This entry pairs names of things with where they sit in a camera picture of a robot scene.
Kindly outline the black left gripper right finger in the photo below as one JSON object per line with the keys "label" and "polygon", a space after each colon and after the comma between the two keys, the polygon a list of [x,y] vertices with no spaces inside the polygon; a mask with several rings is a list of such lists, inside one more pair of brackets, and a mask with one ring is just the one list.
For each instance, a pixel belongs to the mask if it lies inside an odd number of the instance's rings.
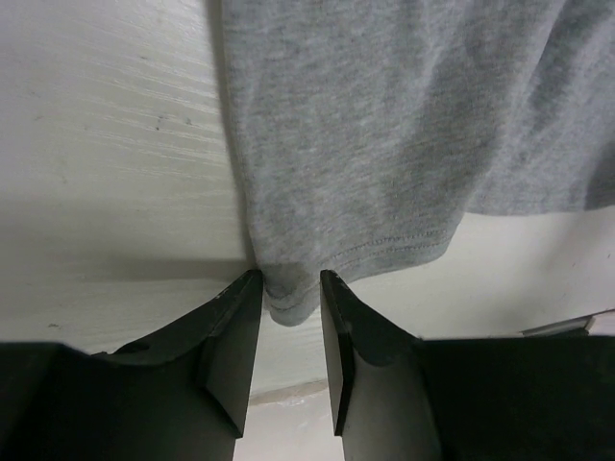
{"label": "black left gripper right finger", "polygon": [[320,275],[332,424],[348,460],[610,460],[614,314],[421,339]]}

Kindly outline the grey tank top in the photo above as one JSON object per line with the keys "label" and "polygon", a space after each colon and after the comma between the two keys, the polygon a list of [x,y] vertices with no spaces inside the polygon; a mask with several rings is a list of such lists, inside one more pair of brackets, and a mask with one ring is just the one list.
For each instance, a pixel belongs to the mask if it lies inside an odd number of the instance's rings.
{"label": "grey tank top", "polygon": [[466,213],[614,203],[610,1],[225,1],[246,222],[280,325],[442,256]]}

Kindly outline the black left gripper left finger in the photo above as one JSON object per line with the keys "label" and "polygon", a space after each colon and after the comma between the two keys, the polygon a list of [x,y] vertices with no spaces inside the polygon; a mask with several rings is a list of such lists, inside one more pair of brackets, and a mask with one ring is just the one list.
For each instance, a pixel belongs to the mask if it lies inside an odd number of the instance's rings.
{"label": "black left gripper left finger", "polygon": [[262,275],[116,352],[1,346],[5,460],[230,460],[243,435]]}

